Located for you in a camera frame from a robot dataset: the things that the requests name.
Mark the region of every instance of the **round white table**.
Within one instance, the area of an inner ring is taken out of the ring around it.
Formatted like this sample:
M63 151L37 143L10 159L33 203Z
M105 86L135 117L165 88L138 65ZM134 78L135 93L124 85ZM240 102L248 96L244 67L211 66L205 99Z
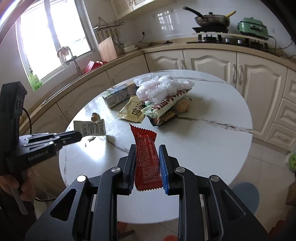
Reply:
M246 102L235 88L210 74L191 70L157 74L194 81L186 96L192 99L189 112L161 127L153 127L147 117L133 125L156 132L156 149L165 144L180 166L204 177L218 175L229 185L242 168L252 141L252 119ZM130 122L116 116L127 102L108 109L99 95L74 117L75 121L90 121L91 114L98 113L105 120L107 135L91 142L84 137L60 150L59 167L66 185L79 175L101 175L128 155L135 143ZM73 120L67 131L74 129ZM134 187L130 196L118 196L121 222L159 223L178 218L178 212L179 197L167 196L163 189L138 192Z

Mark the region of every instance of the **faucet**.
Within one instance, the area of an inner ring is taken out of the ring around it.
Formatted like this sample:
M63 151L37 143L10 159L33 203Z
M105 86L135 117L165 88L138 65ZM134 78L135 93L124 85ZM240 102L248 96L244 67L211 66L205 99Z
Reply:
M66 56L69 55L69 52L71 54L71 59L67 61ZM76 62L77 56L73 56L72 51L68 46L59 48L59 50L57 51L57 56L59 58L64 58L62 65L69 65L71 62L74 62L77 73L79 74L79 76L83 75L79 65Z

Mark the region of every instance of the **window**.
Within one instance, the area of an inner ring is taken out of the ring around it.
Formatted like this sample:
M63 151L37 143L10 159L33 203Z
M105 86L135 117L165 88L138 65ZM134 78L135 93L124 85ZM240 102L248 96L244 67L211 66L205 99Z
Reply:
M78 0L37 0L19 18L17 39L27 75L30 71L41 82L62 70L57 50L69 46L74 56L92 51L78 14Z

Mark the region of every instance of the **green bottle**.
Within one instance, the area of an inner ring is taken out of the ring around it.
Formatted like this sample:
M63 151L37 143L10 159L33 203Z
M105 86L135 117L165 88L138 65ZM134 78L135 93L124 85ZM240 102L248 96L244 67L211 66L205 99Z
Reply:
M37 75L33 74L33 70L31 68L29 74L29 81L34 91L40 88L40 86L42 85L42 82L39 80Z

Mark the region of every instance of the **kitchen cabinet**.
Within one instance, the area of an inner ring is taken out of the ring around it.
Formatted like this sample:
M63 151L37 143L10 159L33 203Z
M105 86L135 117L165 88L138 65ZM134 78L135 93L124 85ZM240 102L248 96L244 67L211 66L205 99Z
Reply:
M107 70L112 85L116 85L124 80L146 73L149 73L149 70L143 54L124 61Z
M145 13L172 3L172 0L110 0L116 20L135 19L136 17L140 17Z
M296 72L288 69L284 98L296 103Z
M71 122L74 116L93 98L112 87L107 73L104 71L61 98L57 104L67 120Z
M32 133L59 133L65 131L68 125L69 122L58 105L54 104L32 124ZM65 189L59 170L58 155L37 164L34 169L38 174L35 180L37 189L54 196L60 195Z
M253 121L253 137L264 140L283 96L287 67L249 54L237 54L237 90Z
M182 50L147 53L145 57L150 72L169 69L186 69Z
M286 150L292 150L296 144L296 132L273 123L265 141Z
M274 122L296 131L296 104L283 98Z
M133 11L130 0L110 0L116 20L128 15Z
M236 52L209 49L184 50L186 68L205 72L223 79L236 87Z

